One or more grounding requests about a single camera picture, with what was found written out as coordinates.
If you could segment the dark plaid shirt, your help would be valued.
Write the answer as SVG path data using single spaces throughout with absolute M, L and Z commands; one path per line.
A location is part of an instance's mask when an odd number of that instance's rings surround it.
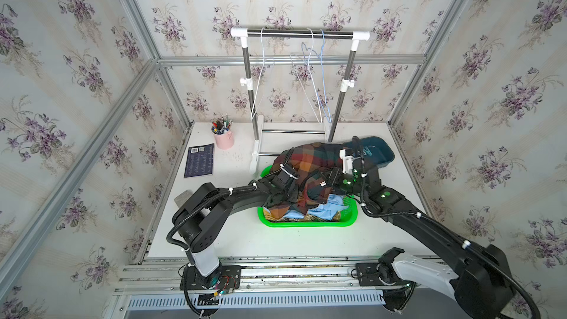
M 342 169 L 341 149 L 345 149 L 341 144 L 311 143 L 282 152 L 261 174 L 280 191 L 263 208 L 278 220 L 287 211 L 306 214 L 309 209 L 326 204 L 330 194 L 345 196 L 340 188 L 326 184 L 321 174 L 326 168 Z

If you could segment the light blue shirt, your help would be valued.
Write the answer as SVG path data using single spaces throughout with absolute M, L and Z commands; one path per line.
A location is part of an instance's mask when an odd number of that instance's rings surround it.
M 336 213 L 342 213 L 345 210 L 348 210 L 348 205 L 344 202 L 344 196 L 330 194 L 326 204 L 309 209 L 306 214 L 300 211 L 287 211 L 280 222 L 305 222 L 304 217 L 307 214 L 318 215 L 321 218 L 332 218 Z

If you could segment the white hanger of blue shirt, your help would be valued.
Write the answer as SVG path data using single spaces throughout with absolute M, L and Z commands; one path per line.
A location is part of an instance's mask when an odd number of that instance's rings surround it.
M 323 111 L 320 105 L 320 99 L 319 99 L 319 94 L 317 91 L 317 85 L 315 82 L 315 78 L 313 76 L 312 70 L 311 70 L 311 57 L 312 54 L 315 52 L 314 51 L 314 47 L 315 47 L 315 34 L 313 32 L 313 30 L 311 28 L 307 28 L 307 30 L 310 33 L 310 37 L 311 37 L 311 46 L 308 47 L 307 44 L 305 42 L 301 43 L 301 60 L 302 60 L 302 65 L 305 67 L 306 71 L 307 71 L 307 75 L 309 77 L 309 82 L 311 84 L 311 88 L 314 92 L 315 95 L 315 102 L 313 102 L 307 94 L 307 91 L 305 89 L 305 85 L 301 84 L 301 88 L 304 91 L 304 94 L 306 96 L 306 98 L 308 99 L 308 103 L 309 106 L 315 116 L 316 121 L 319 124 L 323 123 Z

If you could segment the white hanger of dark shirt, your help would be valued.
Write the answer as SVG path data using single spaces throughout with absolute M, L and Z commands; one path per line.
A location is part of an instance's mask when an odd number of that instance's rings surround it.
M 261 41 L 261 53 L 262 53 L 262 62 L 261 62 L 261 69 L 257 74 L 257 82 L 255 85 L 255 93 L 252 94 L 254 98 L 254 102 L 252 103 L 252 111 L 250 113 L 250 120 L 252 121 L 258 115 L 258 105 L 264 100 L 265 95 L 265 88 L 261 88 L 261 83 L 264 79 L 264 73 L 266 68 L 266 49 L 264 46 L 264 33 L 268 31 L 268 28 L 261 28 L 260 31 L 260 41 Z

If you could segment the yellow plaid shirt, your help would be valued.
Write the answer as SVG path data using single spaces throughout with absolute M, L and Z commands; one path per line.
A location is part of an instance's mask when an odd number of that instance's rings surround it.
M 307 214 L 304 217 L 304 221 L 306 221 L 306 222 L 340 222 L 341 221 L 341 213 L 336 213 L 332 218 L 329 218 L 329 217 L 321 218 L 318 215 Z

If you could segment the light blue wire hanger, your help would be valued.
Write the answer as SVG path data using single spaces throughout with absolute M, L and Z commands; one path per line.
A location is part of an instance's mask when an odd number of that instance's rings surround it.
M 326 121 L 328 123 L 332 122 L 332 114 L 330 112 L 330 108 L 329 108 L 329 102 L 328 102 L 328 97 L 327 97 L 327 88 L 326 88 L 326 76 L 325 76 L 325 72 L 324 72 L 324 65 L 323 65 L 323 59 L 324 59 L 324 49 L 326 46 L 326 38 L 325 38 L 325 34 L 322 30 L 320 30 L 320 34 L 321 34 L 321 39 L 322 39 L 322 44 L 320 46 L 320 50 L 316 50 L 314 47 L 314 51 L 318 53 L 318 56 L 315 55 L 315 52 L 312 54 L 312 57 L 316 57 L 319 59 L 319 65 L 320 65 L 320 88 L 318 88 L 317 85 L 317 91 L 319 94 L 319 99 L 320 99 L 320 105 L 323 111 L 323 121 Z

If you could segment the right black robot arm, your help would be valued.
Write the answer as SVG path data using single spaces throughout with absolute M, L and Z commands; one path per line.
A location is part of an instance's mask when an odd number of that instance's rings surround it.
M 504 318 L 505 307 L 520 296 L 532 318 L 540 318 L 534 299 L 512 277 L 504 252 L 495 245 L 483 247 L 460 236 L 424 214 L 402 193 L 382 184 L 381 165 L 364 152 L 360 138 L 354 137 L 351 146 L 323 144 L 322 165 L 343 169 L 347 193 L 357 196 L 367 217 L 403 230 L 449 268 L 444 275 L 433 263 L 409 260 L 404 250 L 392 248 L 381 256 L 387 282 L 425 285 L 452 298 L 471 318 Z

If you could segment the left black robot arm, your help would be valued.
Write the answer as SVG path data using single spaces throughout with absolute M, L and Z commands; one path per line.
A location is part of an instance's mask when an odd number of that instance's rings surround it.
M 298 172 L 291 165 L 294 150 L 283 153 L 283 162 L 269 174 L 248 185 L 217 188 L 201 185 L 195 193 L 180 196 L 185 203 L 172 217 L 166 241 L 181 248 L 202 278 L 217 276 L 221 261 L 214 242 L 230 215 L 251 208 L 290 205 L 298 199 Z

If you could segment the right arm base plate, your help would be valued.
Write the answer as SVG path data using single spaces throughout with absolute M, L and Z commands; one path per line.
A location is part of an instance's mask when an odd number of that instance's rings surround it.
M 361 287 L 394 286 L 400 281 L 397 274 L 382 263 L 357 263 L 351 277 L 358 280 Z

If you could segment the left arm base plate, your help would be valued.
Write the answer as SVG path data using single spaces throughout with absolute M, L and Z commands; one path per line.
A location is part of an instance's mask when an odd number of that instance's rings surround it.
M 242 279 L 241 266 L 221 266 L 209 276 L 203 276 L 196 266 L 184 267 L 181 274 L 181 291 L 212 291 L 228 294 L 240 288 Z

